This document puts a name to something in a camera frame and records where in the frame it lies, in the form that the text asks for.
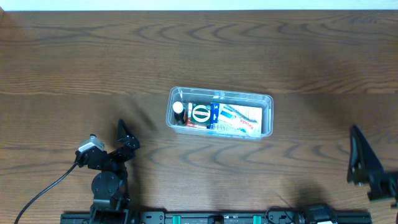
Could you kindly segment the dark bottle white cap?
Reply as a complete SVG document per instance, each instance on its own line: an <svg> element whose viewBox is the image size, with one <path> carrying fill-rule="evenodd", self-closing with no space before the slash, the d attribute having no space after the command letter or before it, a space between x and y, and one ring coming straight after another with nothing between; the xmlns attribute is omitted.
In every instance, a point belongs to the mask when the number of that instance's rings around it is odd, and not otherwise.
<svg viewBox="0 0 398 224"><path fill-rule="evenodd" d="M185 110L185 106L182 102L176 101L172 105L172 109L174 112L174 118L178 125L185 125L187 122L187 114Z"/></svg>

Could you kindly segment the red medicine box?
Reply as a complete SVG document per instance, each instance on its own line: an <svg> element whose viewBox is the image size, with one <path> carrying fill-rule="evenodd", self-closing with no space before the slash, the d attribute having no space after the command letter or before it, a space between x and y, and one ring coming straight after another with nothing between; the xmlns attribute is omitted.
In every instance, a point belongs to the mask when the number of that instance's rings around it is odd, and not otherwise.
<svg viewBox="0 0 398 224"><path fill-rule="evenodd" d="M188 114L187 114L186 126L191 127L191 128L206 129L207 128L206 125L195 124L192 122L192 109L193 109L193 103L188 103Z"/></svg>

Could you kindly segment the green Zam-Buk box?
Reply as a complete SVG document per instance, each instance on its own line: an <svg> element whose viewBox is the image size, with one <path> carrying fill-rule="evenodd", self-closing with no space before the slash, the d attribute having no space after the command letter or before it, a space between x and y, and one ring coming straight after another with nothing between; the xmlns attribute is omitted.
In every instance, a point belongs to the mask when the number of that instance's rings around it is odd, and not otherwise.
<svg viewBox="0 0 398 224"><path fill-rule="evenodd" d="M198 104L192 105L191 122L197 125L208 126L211 121L211 105Z"/></svg>

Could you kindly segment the clear plastic container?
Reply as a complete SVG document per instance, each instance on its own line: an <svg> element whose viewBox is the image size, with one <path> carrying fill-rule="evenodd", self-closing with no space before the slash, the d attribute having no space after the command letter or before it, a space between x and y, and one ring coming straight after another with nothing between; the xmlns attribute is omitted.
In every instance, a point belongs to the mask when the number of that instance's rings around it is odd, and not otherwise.
<svg viewBox="0 0 398 224"><path fill-rule="evenodd" d="M210 104L211 121L206 129L178 125L172 105L180 101L188 114L188 103ZM262 139L273 132L274 101L269 95L190 87L170 91L165 122L181 134Z"/></svg>

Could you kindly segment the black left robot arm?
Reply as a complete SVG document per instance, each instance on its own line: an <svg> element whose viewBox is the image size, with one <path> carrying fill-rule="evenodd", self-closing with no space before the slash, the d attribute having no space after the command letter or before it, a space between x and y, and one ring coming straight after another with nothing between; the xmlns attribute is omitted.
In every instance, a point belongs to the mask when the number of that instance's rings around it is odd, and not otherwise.
<svg viewBox="0 0 398 224"><path fill-rule="evenodd" d="M106 153L95 166L100 173L91 183L93 204L89 224L138 224L139 213L128 208L131 201L125 162L135 157L140 144L123 120L118 121L117 141L122 144Z"/></svg>

